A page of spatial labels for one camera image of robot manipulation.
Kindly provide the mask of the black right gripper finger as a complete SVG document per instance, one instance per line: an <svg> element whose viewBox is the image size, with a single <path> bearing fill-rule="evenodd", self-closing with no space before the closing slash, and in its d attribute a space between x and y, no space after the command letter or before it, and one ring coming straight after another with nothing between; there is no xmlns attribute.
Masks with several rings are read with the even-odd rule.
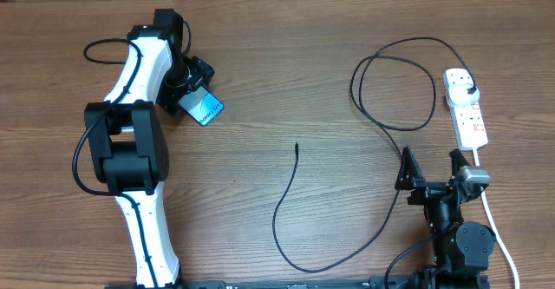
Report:
<svg viewBox="0 0 555 289"><path fill-rule="evenodd" d="M402 159L395 182L395 190L413 190L424 182L420 165L410 148L406 146L402 150Z"/></svg>
<svg viewBox="0 0 555 289"><path fill-rule="evenodd" d="M469 162L458 148L452 150L449 156L451 158L452 178L459 181L465 180L466 167L469 166Z"/></svg>

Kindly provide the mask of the blue Galaxy smartphone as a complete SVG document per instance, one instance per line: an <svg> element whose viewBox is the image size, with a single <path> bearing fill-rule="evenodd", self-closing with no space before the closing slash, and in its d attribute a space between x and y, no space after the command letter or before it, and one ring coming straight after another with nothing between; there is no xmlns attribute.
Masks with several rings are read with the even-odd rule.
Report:
<svg viewBox="0 0 555 289"><path fill-rule="evenodd" d="M209 125L225 108L224 103L205 87L183 95L178 105L203 127Z"/></svg>

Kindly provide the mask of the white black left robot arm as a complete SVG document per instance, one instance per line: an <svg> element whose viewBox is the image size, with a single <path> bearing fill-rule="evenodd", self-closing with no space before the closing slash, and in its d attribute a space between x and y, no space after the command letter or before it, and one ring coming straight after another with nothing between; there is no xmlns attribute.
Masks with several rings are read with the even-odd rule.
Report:
<svg viewBox="0 0 555 289"><path fill-rule="evenodd" d="M134 249L133 288L182 288L181 264L173 250L164 208L169 150L157 110L190 115L200 126L225 108L209 92L211 65L190 56L192 32L173 9L157 9L153 23L135 25L122 43L127 60L102 102L84 110L86 130L72 159L89 145L96 179L107 186L127 222Z"/></svg>

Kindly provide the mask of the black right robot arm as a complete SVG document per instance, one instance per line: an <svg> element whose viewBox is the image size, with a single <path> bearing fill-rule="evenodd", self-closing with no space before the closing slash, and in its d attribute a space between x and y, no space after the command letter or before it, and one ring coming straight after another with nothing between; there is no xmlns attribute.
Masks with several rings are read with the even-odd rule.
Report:
<svg viewBox="0 0 555 289"><path fill-rule="evenodd" d="M413 251L430 245L433 265L422 266L407 277L404 288L488 288L481 273L488 269L489 256L496 242L491 227L465 221L461 205L478 199L490 183L489 173L472 166L460 150L449 153L451 178L443 182L426 181L410 147L402 150L395 189L409 191L409 205L422 206L429 225L430 237L399 254L389 265L384 284L395 264Z"/></svg>

